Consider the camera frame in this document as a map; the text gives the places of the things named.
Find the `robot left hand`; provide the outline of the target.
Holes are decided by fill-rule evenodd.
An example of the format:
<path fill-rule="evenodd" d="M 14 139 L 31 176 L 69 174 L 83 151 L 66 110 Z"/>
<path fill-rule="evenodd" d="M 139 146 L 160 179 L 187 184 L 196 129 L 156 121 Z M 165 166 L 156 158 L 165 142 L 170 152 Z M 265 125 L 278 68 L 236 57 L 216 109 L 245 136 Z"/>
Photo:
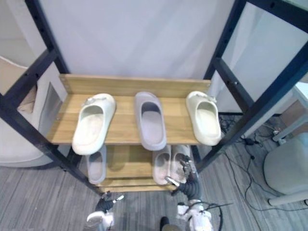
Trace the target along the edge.
<path fill-rule="evenodd" d="M 112 193 L 110 191 L 104 192 L 95 207 L 95 211 L 107 213 L 111 208 L 113 208 L 115 203 L 124 199 L 124 195 L 120 195 L 116 199 L 110 199 L 111 195 Z"/>

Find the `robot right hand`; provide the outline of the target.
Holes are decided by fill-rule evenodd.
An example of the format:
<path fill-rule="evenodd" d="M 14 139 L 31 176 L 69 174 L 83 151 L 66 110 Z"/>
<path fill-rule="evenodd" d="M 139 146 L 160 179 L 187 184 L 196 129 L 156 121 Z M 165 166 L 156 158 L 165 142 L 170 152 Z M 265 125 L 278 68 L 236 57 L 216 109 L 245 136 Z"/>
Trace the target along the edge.
<path fill-rule="evenodd" d="M 190 157 L 185 156 L 184 160 L 180 160 L 180 163 L 183 166 L 186 182 L 180 183 L 172 177 L 166 176 L 165 180 L 168 183 L 171 183 L 172 185 L 176 186 L 176 189 L 171 192 L 171 196 L 175 196 L 177 193 L 182 192 L 184 195 L 187 196 L 188 201 L 201 200 L 201 186 L 194 161 Z"/>

